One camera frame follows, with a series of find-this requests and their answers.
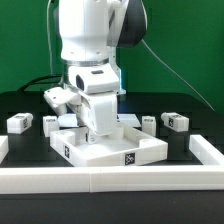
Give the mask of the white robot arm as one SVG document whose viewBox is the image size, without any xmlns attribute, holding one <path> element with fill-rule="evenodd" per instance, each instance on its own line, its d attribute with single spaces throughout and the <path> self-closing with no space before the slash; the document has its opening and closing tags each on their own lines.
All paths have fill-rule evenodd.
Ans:
<svg viewBox="0 0 224 224">
<path fill-rule="evenodd" d="M 146 34 L 142 0 L 59 0 L 58 25 L 66 71 L 44 98 L 57 114 L 72 110 L 94 134 L 108 135 L 117 125 L 116 49 Z"/>
</svg>

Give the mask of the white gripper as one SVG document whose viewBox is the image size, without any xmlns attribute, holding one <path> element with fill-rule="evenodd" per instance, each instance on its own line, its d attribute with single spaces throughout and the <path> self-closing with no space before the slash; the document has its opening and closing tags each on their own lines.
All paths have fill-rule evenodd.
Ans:
<svg viewBox="0 0 224 224">
<path fill-rule="evenodd" d="M 111 134 L 117 123 L 117 96 L 115 92 L 86 94 L 80 90 L 54 87 L 44 92 L 44 98 L 58 116 L 70 108 L 93 133 Z"/>
</svg>

